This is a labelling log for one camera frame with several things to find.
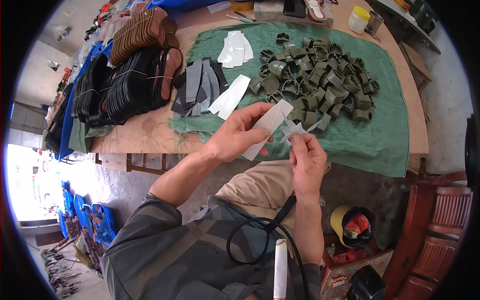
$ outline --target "tape roll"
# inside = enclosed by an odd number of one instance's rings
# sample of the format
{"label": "tape roll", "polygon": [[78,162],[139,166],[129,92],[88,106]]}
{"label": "tape roll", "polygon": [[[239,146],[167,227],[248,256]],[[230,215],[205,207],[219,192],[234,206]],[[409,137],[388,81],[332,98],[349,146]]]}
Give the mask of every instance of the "tape roll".
{"label": "tape roll", "polygon": [[230,0],[232,8],[236,12],[246,12],[253,9],[253,2],[235,2]]}

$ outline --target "white wall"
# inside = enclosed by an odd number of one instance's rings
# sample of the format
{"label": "white wall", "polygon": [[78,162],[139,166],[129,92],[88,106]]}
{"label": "white wall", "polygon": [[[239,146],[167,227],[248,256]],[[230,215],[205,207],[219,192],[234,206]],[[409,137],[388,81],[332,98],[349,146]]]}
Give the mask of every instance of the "white wall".
{"label": "white wall", "polygon": [[411,45],[423,56],[432,82],[423,90],[430,153],[427,170],[443,174],[465,170],[467,118],[473,113],[467,76],[452,41],[439,24],[430,33],[440,48],[437,54],[424,43]]}
{"label": "white wall", "polygon": [[[57,71],[47,65],[47,60],[60,64]],[[63,69],[72,67],[72,58],[49,45],[36,41],[28,56],[15,94],[15,101],[31,106],[51,105],[57,95]]]}
{"label": "white wall", "polygon": [[[38,39],[73,56],[84,43],[85,31],[90,29],[95,16],[107,2],[108,0],[65,0],[53,13]],[[69,6],[68,10],[72,8],[70,15],[64,13],[67,6]],[[70,28],[69,35],[60,42],[55,40],[52,30],[52,26],[57,25]]]}

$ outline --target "plastic bag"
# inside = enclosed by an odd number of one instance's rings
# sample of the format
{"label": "plastic bag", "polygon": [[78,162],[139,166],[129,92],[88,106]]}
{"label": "plastic bag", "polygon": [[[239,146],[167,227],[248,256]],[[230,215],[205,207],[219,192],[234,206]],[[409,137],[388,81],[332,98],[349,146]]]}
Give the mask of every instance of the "plastic bag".
{"label": "plastic bag", "polygon": [[53,30],[53,37],[57,42],[60,42],[70,34],[70,28],[64,25],[52,26],[52,30]]}

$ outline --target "wooden table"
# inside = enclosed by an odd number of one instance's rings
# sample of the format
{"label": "wooden table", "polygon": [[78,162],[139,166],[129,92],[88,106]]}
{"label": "wooden table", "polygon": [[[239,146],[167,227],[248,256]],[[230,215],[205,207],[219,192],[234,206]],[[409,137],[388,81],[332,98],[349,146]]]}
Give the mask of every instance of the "wooden table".
{"label": "wooden table", "polygon": [[[354,6],[361,6],[368,11],[371,10],[370,5],[364,0],[339,1],[339,4],[335,5],[332,10],[335,19],[332,29],[376,43],[388,52],[396,68],[407,104],[410,153],[427,154],[428,138],[423,108],[407,62],[384,24],[377,31],[377,36],[381,42],[376,41],[366,33],[359,35],[348,28],[348,18]],[[227,19],[225,17],[226,13],[233,14],[233,11],[230,8],[210,14],[208,9],[203,7],[180,16],[174,16],[179,25],[176,35],[182,53],[187,53],[199,33],[217,27],[239,24],[239,21]],[[253,10],[245,12],[245,14],[253,17]],[[167,118],[172,118],[172,116],[173,112],[170,110],[170,105],[167,105],[155,111],[130,118],[125,125],[116,126],[106,136],[94,138],[90,152],[189,153],[200,149],[202,142],[196,133],[187,133],[180,138],[168,127]]]}

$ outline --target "yellow cap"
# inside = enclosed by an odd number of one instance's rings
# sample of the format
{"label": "yellow cap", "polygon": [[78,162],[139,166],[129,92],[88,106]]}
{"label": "yellow cap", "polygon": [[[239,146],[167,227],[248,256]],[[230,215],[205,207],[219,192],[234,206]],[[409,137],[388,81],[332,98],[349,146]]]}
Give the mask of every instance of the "yellow cap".
{"label": "yellow cap", "polygon": [[360,6],[355,6],[353,8],[353,11],[359,15],[359,17],[365,19],[365,20],[369,20],[370,19],[370,14],[368,13],[368,11],[364,10],[363,8],[361,8]]}

